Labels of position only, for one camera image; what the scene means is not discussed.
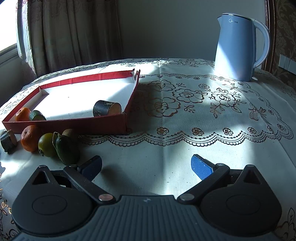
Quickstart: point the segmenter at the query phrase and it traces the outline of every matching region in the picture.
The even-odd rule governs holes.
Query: wall socket
[[[289,59],[285,55],[280,54],[279,56],[279,67],[296,74],[296,62]]]

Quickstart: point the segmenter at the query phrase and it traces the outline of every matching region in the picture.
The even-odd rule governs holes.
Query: white tablecloth
[[[220,77],[213,66],[213,62],[202,59],[168,58],[80,66],[40,77],[24,87],[0,108],[0,118],[41,83],[140,69],[129,117],[132,133],[81,136],[80,163],[94,155],[103,160],[103,169],[93,182],[116,198],[121,194],[172,194],[177,198],[200,182],[191,170],[193,154],[213,163],[225,163],[232,169],[254,164],[282,205],[276,234],[283,240],[293,240],[296,93],[262,70],[255,72],[258,81],[239,82]],[[0,231],[2,238],[9,238],[16,230],[10,223],[10,208],[30,175],[41,164],[51,170],[64,166],[23,150],[21,144],[12,155],[1,149],[0,159],[4,210]]]

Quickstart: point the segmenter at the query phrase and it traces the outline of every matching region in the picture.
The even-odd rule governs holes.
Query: midea logo
[[[237,23],[237,21],[232,20],[231,18],[229,19],[230,23]]]

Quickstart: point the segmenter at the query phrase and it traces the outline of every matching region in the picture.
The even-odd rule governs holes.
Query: sheer curtain
[[[121,59],[116,0],[18,0],[17,46],[26,82]]]

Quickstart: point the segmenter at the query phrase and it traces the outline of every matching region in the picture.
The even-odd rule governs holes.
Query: orange
[[[27,107],[22,107],[16,114],[15,114],[15,121],[29,121],[30,110]]]
[[[36,125],[30,125],[22,131],[20,143],[26,151],[34,152],[38,150],[38,141],[41,136],[41,129]]]

